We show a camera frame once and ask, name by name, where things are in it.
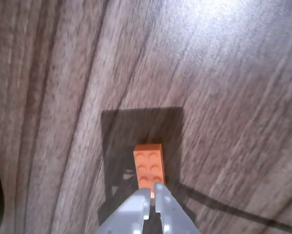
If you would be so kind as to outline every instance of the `wood grain surface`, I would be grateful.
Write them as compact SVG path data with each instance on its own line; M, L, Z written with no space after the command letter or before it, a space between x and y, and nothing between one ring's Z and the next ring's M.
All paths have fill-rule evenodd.
M147 142L202 234L292 233L292 1L0 0L0 234L95 233Z

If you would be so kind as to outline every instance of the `orange lego brick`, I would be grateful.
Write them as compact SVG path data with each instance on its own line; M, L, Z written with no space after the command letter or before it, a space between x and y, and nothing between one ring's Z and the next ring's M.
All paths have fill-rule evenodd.
M166 184L161 144L137 145L133 153L138 186L150 188L154 198L154 184Z

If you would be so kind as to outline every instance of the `lego brick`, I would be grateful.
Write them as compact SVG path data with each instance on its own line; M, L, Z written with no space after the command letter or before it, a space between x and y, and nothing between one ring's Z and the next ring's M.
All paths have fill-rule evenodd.
M134 160L139 188L150 188L154 198L154 183L166 184L161 144L137 145Z

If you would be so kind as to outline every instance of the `wooden table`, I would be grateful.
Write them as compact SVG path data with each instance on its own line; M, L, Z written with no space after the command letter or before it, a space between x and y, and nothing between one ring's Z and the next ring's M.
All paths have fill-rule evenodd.
M0 234L95 233L149 142L202 234L292 233L292 1L0 1Z

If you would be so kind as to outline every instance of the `lego stud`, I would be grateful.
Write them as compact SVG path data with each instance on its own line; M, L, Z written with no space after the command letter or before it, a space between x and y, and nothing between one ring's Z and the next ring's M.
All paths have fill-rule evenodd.
M140 171L146 171L147 167L145 165L140 165L137 169Z
M151 153L149 156L148 156L149 160L153 161L153 160L157 160L158 159L158 155L157 154L154 154L154 153Z
M147 177L143 176L142 178L140 178L139 185L141 186L141 188L147 188L148 187Z
M157 182L161 182L162 183L161 178L158 177L158 176L156 176L153 181L154 181L154 183L157 183Z
M158 174L160 172L160 168L157 165L153 165L150 170L154 174Z

